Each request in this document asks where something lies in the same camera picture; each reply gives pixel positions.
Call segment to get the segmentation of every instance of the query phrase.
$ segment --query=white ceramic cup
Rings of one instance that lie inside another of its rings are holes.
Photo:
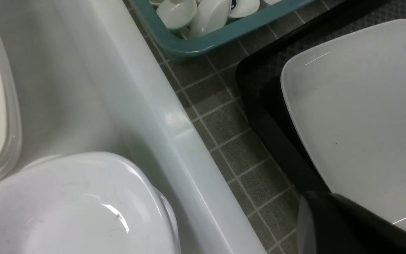
[[[222,28],[227,23],[232,0],[203,0],[190,23],[189,39],[195,39]]]
[[[195,0],[164,0],[156,9],[164,25],[169,30],[179,30],[189,25],[197,13]]]

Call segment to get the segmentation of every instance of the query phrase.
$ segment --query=teal plastic basket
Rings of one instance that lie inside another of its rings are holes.
[[[291,13],[314,0],[281,0],[250,16],[234,21],[219,30],[194,40],[176,37],[163,24],[156,10],[148,0],[129,0],[132,8],[150,32],[156,43],[175,63],[183,62],[195,56],[201,56],[244,34],[260,28],[270,22]]]

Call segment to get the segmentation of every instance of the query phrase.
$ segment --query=tile grout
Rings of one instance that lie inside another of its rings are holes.
[[[272,30],[272,28],[269,26],[269,24],[266,24],[267,28],[269,29],[270,32],[272,32],[273,36],[275,37],[275,40],[278,40],[277,34]]]
[[[222,79],[222,75],[220,75],[220,71],[217,70],[216,66],[212,63],[211,59],[209,59],[208,55],[205,55],[206,59],[209,62],[209,65],[213,68],[213,70],[216,72],[216,75],[219,76],[219,79],[222,81],[222,84],[224,85],[225,89],[227,90],[228,94],[233,98],[233,100],[236,100],[236,98],[234,98],[233,93],[230,91],[230,89],[227,86],[227,83]],[[240,108],[239,104],[236,103],[236,107],[237,109],[240,111],[240,113],[242,114],[242,116],[244,117],[244,119],[246,121],[248,121],[247,116],[244,114],[244,112],[242,111],[242,108]]]
[[[266,207],[268,204],[272,203],[275,199],[281,197],[282,195],[284,195],[286,192],[288,192],[289,190],[292,191],[292,187],[293,186],[289,186],[288,188],[282,190],[279,194],[273,196],[271,199],[269,199],[268,201],[266,201],[264,204],[260,205],[257,207],[257,210],[254,210],[253,212],[250,212],[247,215],[247,218],[250,218],[251,216],[253,216],[256,212],[259,212],[261,209],[263,209],[264,207]]]
[[[208,111],[208,112],[202,114],[202,115],[201,115],[201,118],[207,117],[208,115],[210,115],[210,114],[212,114],[212,113],[218,111],[219,109],[223,108],[224,106],[227,106],[228,104],[230,104],[230,103],[232,103],[232,102],[236,102],[236,100],[239,99],[239,98],[240,98],[240,96],[238,96],[238,97],[236,97],[236,98],[233,98],[233,99],[230,99],[229,101],[220,104],[219,106],[217,106],[217,107],[211,109],[210,111]]]
[[[237,62],[235,62],[235,63],[233,63],[233,64],[230,64],[230,65],[227,66],[227,67],[221,68],[221,69],[220,69],[220,72],[226,71],[227,69],[230,69],[231,67],[236,66],[236,64],[239,64],[239,63],[240,63],[240,61],[237,61]],[[206,77],[204,77],[204,78],[201,78],[201,79],[199,79],[199,80],[197,80],[197,81],[195,81],[195,82],[192,82],[192,83],[190,83],[189,85],[186,85],[186,86],[180,88],[179,90],[176,90],[175,93],[181,92],[182,90],[186,90],[186,89],[188,89],[188,88],[190,88],[190,87],[192,87],[192,86],[198,84],[199,82],[202,82],[202,81],[204,81],[204,80],[206,80],[206,79],[209,79],[209,78],[213,77],[214,75],[216,75],[215,72],[214,72],[214,73],[211,73],[211,74],[208,74],[208,76],[206,76]]]
[[[325,3],[325,1],[324,0],[321,0],[321,2],[325,5],[325,8],[327,8],[327,10],[329,10],[330,9],[330,7]]]
[[[280,251],[283,254],[286,254],[286,252],[283,250],[282,248],[282,243],[288,239],[293,233],[297,232],[297,228],[294,228],[293,230],[291,230],[289,233],[287,233],[285,236],[283,236],[279,241],[277,241],[277,243],[275,243],[274,245],[272,245],[272,247],[269,248],[269,250],[267,251],[267,253],[273,251],[275,248],[279,248]]]
[[[297,15],[297,17],[300,19],[300,21],[305,24],[305,21],[302,19],[302,17],[300,16],[300,14],[297,11],[294,11],[294,13]]]
[[[230,138],[229,140],[226,140],[226,141],[222,142],[222,143],[219,145],[219,148],[222,148],[222,146],[226,145],[227,143],[230,143],[231,141],[237,139],[238,137],[244,135],[245,133],[247,133],[247,132],[249,132],[249,131],[251,131],[251,130],[252,130],[251,128],[248,128],[247,130],[242,131],[242,132],[240,132],[240,133],[238,133],[238,134],[232,136],[232,138]],[[216,150],[215,148],[212,148],[211,150],[209,150],[209,152],[212,153],[212,152],[215,151],[215,150]]]
[[[242,50],[244,51],[244,53],[248,56],[248,52],[245,49],[245,47],[242,45],[242,43],[240,42],[240,39],[237,39],[237,42],[239,43],[240,47],[242,48]]]
[[[241,177],[243,177],[244,175],[248,174],[249,172],[253,171],[254,169],[256,169],[257,167],[261,166],[262,164],[266,163],[269,159],[271,159],[271,157],[267,157],[266,159],[256,163],[255,165],[251,166],[249,169],[245,170],[244,172],[240,173],[239,175],[235,174],[234,178],[231,179],[230,181],[227,182],[227,184],[231,184],[233,183],[235,180],[240,179]]]

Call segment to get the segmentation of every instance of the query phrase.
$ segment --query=black tray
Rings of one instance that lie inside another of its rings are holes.
[[[283,66],[323,42],[395,19],[406,19],[406,0],[346,0],[238,65],[236,80],[248,122],[301,193],[330,191],[290,120],[280,85]]]

